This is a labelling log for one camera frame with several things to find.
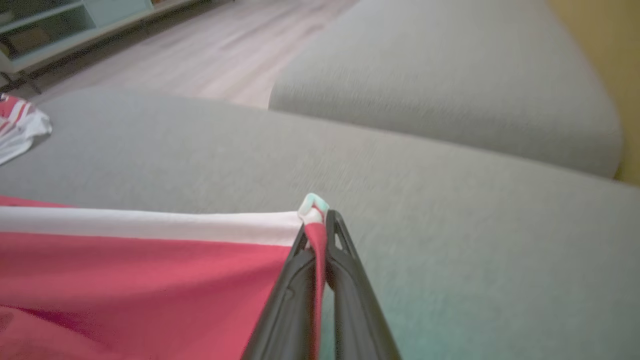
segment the item on shelf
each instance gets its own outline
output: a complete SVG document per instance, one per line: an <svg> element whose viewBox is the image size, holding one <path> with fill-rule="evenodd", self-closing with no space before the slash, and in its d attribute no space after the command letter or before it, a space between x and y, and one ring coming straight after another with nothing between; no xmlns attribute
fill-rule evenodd
<svg viewBox="0 0 640 360"><path fill-rule="evenodd" d="M0 25L5 25L10 23L14 17L15 15L11 10L0 13Z"/></svg>
<svg viewBox="0 0 640 360"><path fill-rule="evenodd" d="M9 41L19 54L51 42L51 37L42 28L35 27L8 36Z"/></svg>

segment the striped cloth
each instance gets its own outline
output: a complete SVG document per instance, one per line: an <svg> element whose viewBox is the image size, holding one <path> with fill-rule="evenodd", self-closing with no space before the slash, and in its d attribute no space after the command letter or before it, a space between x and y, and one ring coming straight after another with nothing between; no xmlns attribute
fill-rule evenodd
<svg viewBox="0 0 640 360"><path fill-rule="evenodd" d="M302 223L324 258L327 210L312 194L213 215L0 197L0 358L239 359Z"/></svg>
<svg viewBox="0 0 640 360"><path fill-rule="evenodd" d="M0 94L0 165L29 150L36 136L51 131L49 117L29 101Z"/></svg>

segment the sofa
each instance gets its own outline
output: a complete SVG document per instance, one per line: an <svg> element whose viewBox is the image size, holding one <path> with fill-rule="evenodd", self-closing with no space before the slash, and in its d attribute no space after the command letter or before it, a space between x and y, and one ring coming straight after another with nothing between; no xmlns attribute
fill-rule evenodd
<svg viewBox="0 0 640 360"><path fill-rule="evenodd" d="M344 216L404 359L640 358L637 188L218 101L93 88L39 108L54 132L0 167L2 195L239 213L316 192Z"/></svg>
<svg viewBox="0 0 640 360"><path fill-rule="evenodd" d="M363 0L276 81L269 108L612 177L618 114L545 0Z"/></svg>

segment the gray sofa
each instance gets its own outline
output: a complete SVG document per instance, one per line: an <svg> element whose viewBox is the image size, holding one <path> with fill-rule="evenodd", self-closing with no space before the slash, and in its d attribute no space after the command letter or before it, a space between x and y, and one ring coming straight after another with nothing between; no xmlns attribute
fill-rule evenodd
<svg viewBox="0 0 640 360"><path fill-rule="evenodd" d="M288 64L269 108L612 177L616 110L545 0L363 0Z"/></svg>
<svg viewBox="0 0 640 360"><path fill-rule="evenodd" d="M407 359L638 359L640 190L535 161L123 90L40 105L0 194L89 208L345 217ZM324 321L332 322L330 291ZM323 359L332 328L323 329Z"/></svg>

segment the yellow upholstery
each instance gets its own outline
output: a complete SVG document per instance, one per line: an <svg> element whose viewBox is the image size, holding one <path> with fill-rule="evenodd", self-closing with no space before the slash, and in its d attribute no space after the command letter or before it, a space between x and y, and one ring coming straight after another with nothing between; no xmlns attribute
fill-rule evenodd
<svg viewBox="0 0 640 360"><path fill-rule="evenodd" d="M640 0L548 0L600 73L625 133L617 178L640 186Z"/></svg>

